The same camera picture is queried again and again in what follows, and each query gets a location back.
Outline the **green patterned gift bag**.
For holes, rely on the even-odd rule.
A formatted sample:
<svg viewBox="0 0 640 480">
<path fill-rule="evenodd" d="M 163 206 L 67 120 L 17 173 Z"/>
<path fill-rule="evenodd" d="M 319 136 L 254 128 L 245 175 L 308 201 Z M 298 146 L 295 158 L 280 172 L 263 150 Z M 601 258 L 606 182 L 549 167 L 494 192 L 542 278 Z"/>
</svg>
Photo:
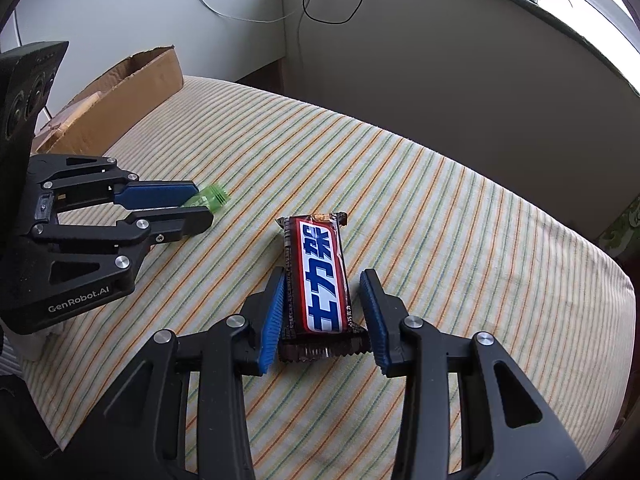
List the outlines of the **green patterned gift bag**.
<svg viewBox="0 0 640 480">
<path fill-rule="evenodd" d="M 628 259 L 639 250 L 639 202 L 635 200 L 599 236 L 598 246 L 613 259 Z"/>
</svg>

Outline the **brown cardboard box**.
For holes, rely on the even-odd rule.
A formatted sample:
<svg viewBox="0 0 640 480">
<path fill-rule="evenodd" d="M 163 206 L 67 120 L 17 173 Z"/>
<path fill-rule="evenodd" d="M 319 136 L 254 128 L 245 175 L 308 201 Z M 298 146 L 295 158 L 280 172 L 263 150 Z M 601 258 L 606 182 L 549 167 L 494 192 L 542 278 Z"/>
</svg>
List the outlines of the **brown cardboard box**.
<svg viewBox="0 0 640 480">
<path fill-rule="evenodd" d="M 182 69 L 173 46 L 156 47 L 128 56 L 88 84 L 62 108 L 64 110 L 93 92 L 102 92 L 99 102 L 67 130 L 49 153 L 44 154 L 102 155 L 182 87 Z"/>
</svg>

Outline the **bagged sliced bread loaf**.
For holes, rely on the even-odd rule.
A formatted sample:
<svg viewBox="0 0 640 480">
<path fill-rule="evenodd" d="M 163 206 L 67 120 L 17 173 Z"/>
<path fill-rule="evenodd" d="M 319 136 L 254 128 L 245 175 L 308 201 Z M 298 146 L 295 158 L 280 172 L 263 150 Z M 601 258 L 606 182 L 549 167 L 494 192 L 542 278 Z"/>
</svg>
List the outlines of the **bagged sliced bread loaf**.
<svg viewBox="0 0 640 480">
<path fill-rule="evenodd" d="M 65 136 L 67 130 L 88 113 L 91 107 L 102 98 L 102 92 L 93 92 L 80 101 L 66 106 L 52 117 L 32 140 L 32 154 L 49 153 L 54 144 Z"/>
</svg>

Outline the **small Snickers bar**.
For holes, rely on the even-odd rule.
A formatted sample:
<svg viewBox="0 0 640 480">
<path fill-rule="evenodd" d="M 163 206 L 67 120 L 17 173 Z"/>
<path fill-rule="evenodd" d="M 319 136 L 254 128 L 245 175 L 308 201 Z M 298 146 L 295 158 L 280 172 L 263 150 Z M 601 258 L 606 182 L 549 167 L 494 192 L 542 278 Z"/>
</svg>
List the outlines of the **small Snickers bar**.
<svg viewBox="0 0 640 480">
<path fill-rule="evenodd" d="M 368 332 L 354 320 L 341 228 L 348 215 L 281 217 L 285 300 L 279 359 L 303 363 L 370 350 Z"/>
</svg>

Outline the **striped tablecloth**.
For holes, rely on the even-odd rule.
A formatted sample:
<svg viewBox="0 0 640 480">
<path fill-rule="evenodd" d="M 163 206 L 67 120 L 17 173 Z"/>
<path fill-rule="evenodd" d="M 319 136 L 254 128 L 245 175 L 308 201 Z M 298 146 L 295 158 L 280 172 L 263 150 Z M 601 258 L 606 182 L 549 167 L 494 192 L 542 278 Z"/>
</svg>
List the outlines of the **striped tablecloth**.
<svg viewBox="0 0 640 480">
<path fill-rule="evenodd" d="M 348 215 L 352 284 L 372 268 L 443 332 L 494 334 L 586 462 L 608 445 L 634 353 L 634 286 L 520 196 L 360 120 L 198 77 L 110 154 L 145 180 L 218 183 L 230 200 L 206 233 L 154 247 L 131 295 L 67 322 L 23 363 L 59 445 L 155 332 L 206 330 L 264 287 L 282 263 L 280 217 L 331 211 Z"/>
</svg>

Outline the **white cabinet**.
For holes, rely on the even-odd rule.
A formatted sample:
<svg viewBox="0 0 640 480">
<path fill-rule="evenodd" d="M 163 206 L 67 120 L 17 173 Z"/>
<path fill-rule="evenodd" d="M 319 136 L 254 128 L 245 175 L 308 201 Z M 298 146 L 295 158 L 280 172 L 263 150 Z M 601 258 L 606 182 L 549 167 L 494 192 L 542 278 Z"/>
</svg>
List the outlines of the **white cabinet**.
<svg viewBox="0 0 640 480">
<path fill-rule="evenodd" d="M 183 73 L 236 81 L 285 55 L 282 0 L 21 0 L 1 47 L 66 40 L 57 112 L 129 55 L 173 46 Z"/>
</svg>

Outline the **pale green candy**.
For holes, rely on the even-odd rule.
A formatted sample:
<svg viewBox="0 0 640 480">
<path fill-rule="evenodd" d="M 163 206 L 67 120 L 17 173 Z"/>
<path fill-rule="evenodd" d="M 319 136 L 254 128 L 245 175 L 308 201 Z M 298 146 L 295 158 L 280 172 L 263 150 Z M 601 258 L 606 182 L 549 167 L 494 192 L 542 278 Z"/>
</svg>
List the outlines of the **pale green candy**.
<svg viewBox="0 0 640 480">
<path fill-rule="evenodd" d="M 200 192 L 190 197 L 183 206 L 206 207 L 212 214 L 221 209 L 229 201 L 228 193 L 217 183 L 207 185 Z"/>
</svg>

